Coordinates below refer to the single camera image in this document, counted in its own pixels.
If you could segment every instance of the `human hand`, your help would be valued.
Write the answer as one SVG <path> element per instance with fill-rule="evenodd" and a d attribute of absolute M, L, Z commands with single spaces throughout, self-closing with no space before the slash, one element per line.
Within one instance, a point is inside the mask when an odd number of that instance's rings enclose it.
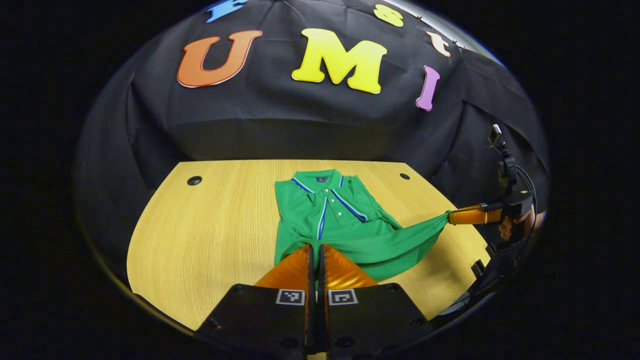
<path fill-rule="evenodd" d="M 502 224 L 498 226 L 498 230 L 500 230 L 500 237 L 502 237 L 505 240 L 509 240 L 509 238 L 511 237 L 511 230 L 513 228 L 513 224 L 520 224 L 524 222 L 524 235 L 522 236 L 522 239 L 518 239 L 518 240 L 526 239 L 527 236 L 529 235 L 529 232 L 531 232 L 531 226 L 533 225 L 533 220 L 535 217 L 534 214 L 535 212 L 534 212 L 533 204 L 531 204 L 531 209 L 519 218 L 512 219 L 510 217 L 504 217 Z"/>

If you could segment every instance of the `black background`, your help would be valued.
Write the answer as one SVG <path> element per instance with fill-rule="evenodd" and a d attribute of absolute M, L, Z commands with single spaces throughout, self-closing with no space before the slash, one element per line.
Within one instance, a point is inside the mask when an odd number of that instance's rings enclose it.
<path fill-rule="evenodd" d="M 222 358 L 119 293 L 93 262 L 70 200 L 72 156 L 96 95 L 147 40 L 207 5 L 7 6 L 3 273 L 10 304 L 2 339 L 9 358 Z M 630 7 L 611 1 L 592 8 L 564 1 L 426 6 L 487 46 L 528 91 L 548 133 L 554 183 L 543 240 L 516 281 L 417 349 L 423 354 L 416 358 L 629 354 L 633 281 L 616 266 L 626 265 L 631 251 L 616 245 L 631 242 L 623 233 L 632 197 L 625 183 L 634 116 Z"/>

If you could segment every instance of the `blue letter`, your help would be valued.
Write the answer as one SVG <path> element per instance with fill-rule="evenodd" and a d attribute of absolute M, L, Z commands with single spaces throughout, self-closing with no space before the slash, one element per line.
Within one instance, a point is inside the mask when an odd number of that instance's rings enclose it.
<path fill-rule="evenodd" d="M 224 3 L 214 5 L 211 9 L 207 10 L 211 12 L 211 19 L 207 20 L 207 23 L 240 9 L 242 4 L 246 2 L 247 0 L 226 0 Z"/>

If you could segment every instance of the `letter m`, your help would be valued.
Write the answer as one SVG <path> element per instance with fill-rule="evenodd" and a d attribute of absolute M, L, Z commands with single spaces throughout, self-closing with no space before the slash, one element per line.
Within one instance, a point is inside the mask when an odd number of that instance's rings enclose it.
<path fill-rule="evenodd" d="M 347 52 L 338 36 L 332 31 L 304 29 L 302 35 L 308 38 L 307 50 L 300 69 L 291 73 L 294 80 L 322 82 L 324 73 L 320 71 L 320 63 L 324 60 L 334 84 L 340 83 L 355 67 L 355 73 L 347 80 L 347 84 L 357 90 L 372 94 L 380 93 L 380 84 L 378 84 L 380 61 L 387 53 L 387 49 L 382 45 L 364 40 Z"/>

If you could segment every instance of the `black cloth backdrop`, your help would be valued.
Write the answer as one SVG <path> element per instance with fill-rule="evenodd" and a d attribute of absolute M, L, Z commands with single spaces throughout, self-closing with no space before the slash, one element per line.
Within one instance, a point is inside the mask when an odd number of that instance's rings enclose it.
<path fill-rule="evenodd" d="M 449 43 L 451 57 L 431 45 L 439 33 L 409 13 L 404 26 L 378 19 L 368 0 L 249 0 L 211 23 L 201 12 L 156 36 L 111 78 L 89 112 L 74 169 L 76 211 L 107 265 L 128 284 L 129 240 L 155 189 L 179 161 L 321 158 L 402 161 L 457 207 L 499 197 L 498 154 L 488 149 L 498 123 L 516 163 L 532 177 L 538 212 L 547 209 L 547 144 L 535 107 L 502 65 Z M 307 46 L 305 28 L 335 32 L 346 50 L 370 40 L 387 49 L 379 94 L 295 81 Z M 261 30 L 242 70 L 213 86 L 177 81 L 184 46 L 220 37 L 204 60 L 227 60 L 228 36 Z M 440 74 L 433 109 L 415 105 L 423 66 Z M 496 226 L 479 227 L 485 238 Z"/>

